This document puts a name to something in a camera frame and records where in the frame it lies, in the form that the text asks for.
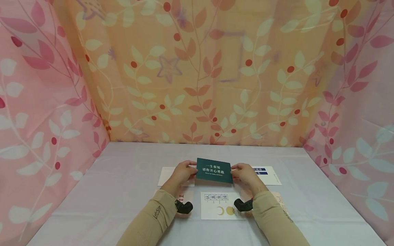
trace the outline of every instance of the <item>black wrist strap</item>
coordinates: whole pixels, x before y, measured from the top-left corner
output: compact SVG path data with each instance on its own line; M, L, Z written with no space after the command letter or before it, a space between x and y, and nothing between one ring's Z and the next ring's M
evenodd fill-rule
M178 213L180 214L188 214L193 210L193 204L191 202L186 202L185 204L183 204L179 200L176 200L175 206L177 208Z
M243 202L241 199L238 198L237 200L234 201L234 206L240 212L250 211L253 209L253 199L250 199L247 202Z

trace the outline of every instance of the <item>person's left hand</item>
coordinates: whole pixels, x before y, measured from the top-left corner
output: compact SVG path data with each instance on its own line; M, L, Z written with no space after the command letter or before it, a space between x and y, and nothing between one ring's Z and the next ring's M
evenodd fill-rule
M197 173L197 169L192 167L195 165L197 165L195 161L183 161L179 163L161 189L167 191L175 198L178 197L181 185Z
M179 163L170 179L179 185L185 183L197 173L197 169L192 167L195 165L197 165L195 161L183 161Z

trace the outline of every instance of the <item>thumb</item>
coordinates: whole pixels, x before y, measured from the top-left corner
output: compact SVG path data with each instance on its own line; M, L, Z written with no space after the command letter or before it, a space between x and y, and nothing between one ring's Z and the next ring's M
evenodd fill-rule
M192 166L188 166L188 170L189 170L190 175L195 174L198 171L196 168L194 168Z
M232 174L234 177L238 178L238 177L240 176L240 171L237 170L237 169L231 170L231 174Z

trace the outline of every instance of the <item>finger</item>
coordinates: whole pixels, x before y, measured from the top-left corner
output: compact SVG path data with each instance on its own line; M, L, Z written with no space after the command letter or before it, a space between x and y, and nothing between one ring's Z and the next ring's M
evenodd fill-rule
M238 163L231 167L231 169L243 169L247 164L245 163Z
M192 175L190 175L189 180L194 179L195 177L196 177L196 174L192 174Z
M192 167L192 166L189 166L189 167L188 167L188 170L189 170L190 175L195 174L195 173L197 173L197 171L198 171L196 168L194 168L194 167Z
M191 161L191 160L187 160L187 161L181 162L180 165L182 165L182 166L189 166L189 165L195 166L195 165L197 165L197 162Z
M240 176L240 171L239 170L231 170L231 174L234 177L238 178Z

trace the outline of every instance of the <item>dark green card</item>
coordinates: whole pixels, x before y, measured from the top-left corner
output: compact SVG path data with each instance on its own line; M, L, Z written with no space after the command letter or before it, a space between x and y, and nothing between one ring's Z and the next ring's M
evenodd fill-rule
M231 165L228 162L197 158L197 179L232 184Z

